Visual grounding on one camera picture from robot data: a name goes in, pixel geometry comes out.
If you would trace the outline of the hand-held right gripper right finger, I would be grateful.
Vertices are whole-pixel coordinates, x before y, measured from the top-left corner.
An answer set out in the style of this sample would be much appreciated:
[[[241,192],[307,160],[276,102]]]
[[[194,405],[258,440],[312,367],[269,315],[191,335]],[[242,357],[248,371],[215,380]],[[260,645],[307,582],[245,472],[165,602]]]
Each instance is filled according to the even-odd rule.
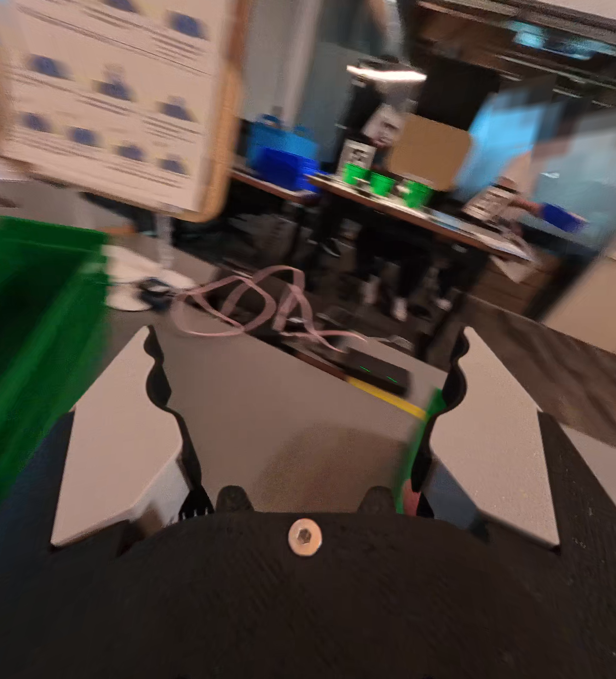
[[[541,409],[472,327],[457,337],[440,396],[411,469],[418,507],[457,528],[488,521],[558,547]]]

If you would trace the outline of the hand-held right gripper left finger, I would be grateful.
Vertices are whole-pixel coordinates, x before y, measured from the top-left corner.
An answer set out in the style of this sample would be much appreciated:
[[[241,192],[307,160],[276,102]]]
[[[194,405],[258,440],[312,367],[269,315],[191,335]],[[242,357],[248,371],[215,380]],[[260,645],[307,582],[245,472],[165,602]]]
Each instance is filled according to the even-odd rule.
[[[50,542],[66,547],[121,522],[149,536],[213,513],[156,330],[140,328],[75,404]]]

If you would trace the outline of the green bins clear case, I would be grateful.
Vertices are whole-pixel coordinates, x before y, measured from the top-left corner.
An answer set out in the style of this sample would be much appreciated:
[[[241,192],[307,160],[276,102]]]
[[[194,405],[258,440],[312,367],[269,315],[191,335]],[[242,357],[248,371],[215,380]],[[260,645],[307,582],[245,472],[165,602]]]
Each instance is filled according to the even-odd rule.
[[[365,191],[382,198],[388,197],[397,184],[394,177],[380,174],[353,163],[343,165],[341,179],[345,184],[356,190]]]

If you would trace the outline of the stack of blue bins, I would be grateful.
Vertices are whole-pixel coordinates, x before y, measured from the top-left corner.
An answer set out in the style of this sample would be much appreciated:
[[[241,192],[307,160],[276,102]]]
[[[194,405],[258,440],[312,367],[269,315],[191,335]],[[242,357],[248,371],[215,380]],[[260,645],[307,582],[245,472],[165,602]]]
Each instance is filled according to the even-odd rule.
[[[309,191],[309,177],[319,170],[319,144],[308,128],[288,128],[264,114],[250,126],[246,165],[262,181],[289,191]]]

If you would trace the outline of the yellow tape strip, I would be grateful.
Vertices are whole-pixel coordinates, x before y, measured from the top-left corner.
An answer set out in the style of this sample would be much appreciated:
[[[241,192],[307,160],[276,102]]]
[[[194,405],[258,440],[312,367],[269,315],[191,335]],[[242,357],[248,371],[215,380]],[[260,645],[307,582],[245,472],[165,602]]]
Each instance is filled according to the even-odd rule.
[[[356,378],[347,377],[346,382],[351,386],[360,389],[364,393],[367,393],[381,401],[384,401],[385,403],[394,406],[395,408],[403,412],[406,412],[409,415],[412,415],[418,420],[422,421],[426,420],[427,414],[423,408],[414,405],[413,403],[407,401],[405,398],[401,396],[394,395],[390,392],[387,392],[386,390],[383,390],[382,388],[378,388]]]

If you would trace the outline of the grey device green light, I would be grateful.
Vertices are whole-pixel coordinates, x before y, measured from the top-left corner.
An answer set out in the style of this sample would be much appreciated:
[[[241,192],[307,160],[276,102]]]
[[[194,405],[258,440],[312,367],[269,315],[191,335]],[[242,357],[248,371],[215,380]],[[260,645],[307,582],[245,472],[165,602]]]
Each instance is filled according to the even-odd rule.
[[[338,359],[338,365],[346,376],[392,395],[402,397],[409,393],[410,372],[391,362],[348,348]]]

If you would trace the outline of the black box blue stripe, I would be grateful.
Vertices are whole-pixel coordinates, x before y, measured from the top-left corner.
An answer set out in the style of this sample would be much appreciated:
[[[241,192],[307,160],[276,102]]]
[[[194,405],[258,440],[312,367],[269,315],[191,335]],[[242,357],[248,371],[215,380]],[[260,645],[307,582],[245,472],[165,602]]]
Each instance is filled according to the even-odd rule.
[[[176,296],[176,290],[159,278],[144,278],[134,285],[139,299],[155,312],[168,311]]]

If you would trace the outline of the stack of cardboard boxes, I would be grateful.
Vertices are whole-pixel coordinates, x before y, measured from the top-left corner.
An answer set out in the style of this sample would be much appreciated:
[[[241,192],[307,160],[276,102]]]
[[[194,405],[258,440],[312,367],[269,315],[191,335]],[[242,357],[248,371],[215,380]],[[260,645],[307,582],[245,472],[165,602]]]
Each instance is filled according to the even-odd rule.
[[[536,294],[550,283],[558,270],[560,258],[550,253],[540,253],[534,266],[518,265],[519,269],[524,269],[524,278],[513,280],[507,275],[505,268],[516,264],[515,261],[502,261],[490,257],[470,295],[492,306],[523,316]]]

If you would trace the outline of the white door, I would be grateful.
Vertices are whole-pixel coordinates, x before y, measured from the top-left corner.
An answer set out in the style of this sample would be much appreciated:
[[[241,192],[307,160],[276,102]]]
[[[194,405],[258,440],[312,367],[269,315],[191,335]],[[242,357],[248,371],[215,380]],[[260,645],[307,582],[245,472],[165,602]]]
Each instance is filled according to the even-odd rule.
[[[616,240],[563,295],[542,323],[616,355]]]

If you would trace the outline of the wooden workbench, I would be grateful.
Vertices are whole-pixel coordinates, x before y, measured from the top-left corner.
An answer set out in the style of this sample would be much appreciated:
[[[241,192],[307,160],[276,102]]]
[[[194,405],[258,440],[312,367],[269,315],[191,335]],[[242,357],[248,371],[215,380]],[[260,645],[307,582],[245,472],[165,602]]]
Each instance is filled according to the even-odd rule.
[[[280,187],[274,183],[263,181],[253,174],[246,171],[245,168],[234,167],[230,171],[230,179],[233,181],[241,182],[247,186],[250,186],[256,190],[268,193],[271,196],[279,198],[284,202],[290,204],[302,206],[302,207],[312,207],[315,206],[320,199],[318,193],[308,190],[291,191],[283,187]]]
[[[314,188],[349,199],[383,215],[435,233],[443,239],[482,250],[499,259],[522,263],[536,262],[533,250],[527,243],[514,236],[506,236],[436,210],[407,208],[399,200],[360,193],[330,174],[313,174],[307,179]]]

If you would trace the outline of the blue plastic bin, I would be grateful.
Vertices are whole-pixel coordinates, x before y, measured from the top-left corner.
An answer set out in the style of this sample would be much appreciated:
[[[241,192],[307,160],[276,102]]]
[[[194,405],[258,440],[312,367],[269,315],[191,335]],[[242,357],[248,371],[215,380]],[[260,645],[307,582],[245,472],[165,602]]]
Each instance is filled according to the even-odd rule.
[[[557,205],[544,202],[540,204],[540,218],[547,224],[566,233],[579,232],[586,225],[586,220],[583,217],[570,213]]]

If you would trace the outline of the framed fiducial tag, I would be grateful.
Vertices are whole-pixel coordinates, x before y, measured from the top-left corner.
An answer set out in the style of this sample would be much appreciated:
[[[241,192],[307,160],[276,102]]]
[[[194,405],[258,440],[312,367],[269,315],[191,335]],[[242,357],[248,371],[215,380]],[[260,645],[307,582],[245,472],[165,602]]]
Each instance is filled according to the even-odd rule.
[[[370,170],[377,150],[367,143],[346,139],[340,152],[336,174],[342,176],[348,164]]]
[[[517,196],[518,192],[512,187],[493,184],[468,200],[462,206],[461,214],[466,219],[487,224],[498,219]]]

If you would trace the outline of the small green bin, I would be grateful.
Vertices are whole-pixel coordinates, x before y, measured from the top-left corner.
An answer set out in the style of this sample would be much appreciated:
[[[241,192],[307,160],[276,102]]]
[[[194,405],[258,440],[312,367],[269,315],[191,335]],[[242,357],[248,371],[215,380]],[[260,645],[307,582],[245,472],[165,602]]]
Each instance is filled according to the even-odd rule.
[[[406,180],[401,188],[402,199],[409,209],[426,208],[435,194],[435,190],[420,182]]]

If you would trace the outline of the brown cardboard panel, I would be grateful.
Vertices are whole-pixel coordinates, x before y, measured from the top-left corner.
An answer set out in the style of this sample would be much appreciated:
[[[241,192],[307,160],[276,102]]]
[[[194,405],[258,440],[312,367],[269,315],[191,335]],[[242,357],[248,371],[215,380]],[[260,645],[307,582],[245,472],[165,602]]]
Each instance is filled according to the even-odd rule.
[[[468,131],[406,114],[386,167],[392,174],[447,192],[454,188],[471,146]]]

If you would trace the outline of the instruction poster board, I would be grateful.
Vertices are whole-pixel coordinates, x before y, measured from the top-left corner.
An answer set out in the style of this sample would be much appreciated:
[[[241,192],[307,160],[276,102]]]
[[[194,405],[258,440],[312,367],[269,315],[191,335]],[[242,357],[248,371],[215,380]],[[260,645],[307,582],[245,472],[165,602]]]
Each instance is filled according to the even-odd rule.
[[[0,1],[0,157],[196,223],[220,214],[251,1]]]

